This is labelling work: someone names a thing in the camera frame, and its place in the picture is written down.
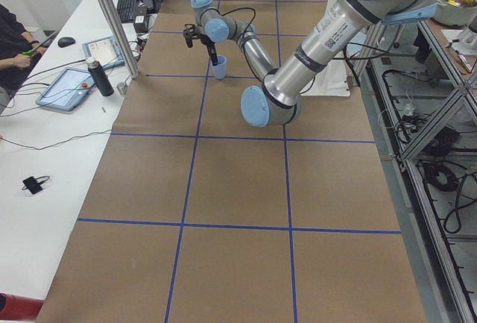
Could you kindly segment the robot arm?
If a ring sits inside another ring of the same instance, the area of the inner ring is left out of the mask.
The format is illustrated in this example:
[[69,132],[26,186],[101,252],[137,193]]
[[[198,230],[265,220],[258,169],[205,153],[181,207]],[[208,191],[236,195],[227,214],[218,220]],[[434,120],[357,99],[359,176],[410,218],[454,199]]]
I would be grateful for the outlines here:
[[259,86],[241,95],[241,114],[254,127],[287,125],[302,109],[301,90],[362,29],[382,22],[394,25],[434,16],[437,0],[335,0],[309,35],[281,66],[262,47],[252,25],[219,13],[212,0],[191,0],[195,23],[183,32],[188,46],[198,38],[217,62],[214,44],[236,42]]

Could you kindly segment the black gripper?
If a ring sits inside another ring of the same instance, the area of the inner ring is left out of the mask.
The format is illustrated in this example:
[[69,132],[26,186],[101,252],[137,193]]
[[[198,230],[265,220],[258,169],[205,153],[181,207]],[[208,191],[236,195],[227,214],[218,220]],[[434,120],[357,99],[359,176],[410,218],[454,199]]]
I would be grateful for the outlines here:
[[183,37],[186,41],[188,48],[193,47],[194,40],[200,40],[200,42],[207,47],[209,59],[212,63],[212,66],[218,65],[218,55],[215,49],[215,44],[211,39],[202,32],[195,24],[185,24],[183,29]]

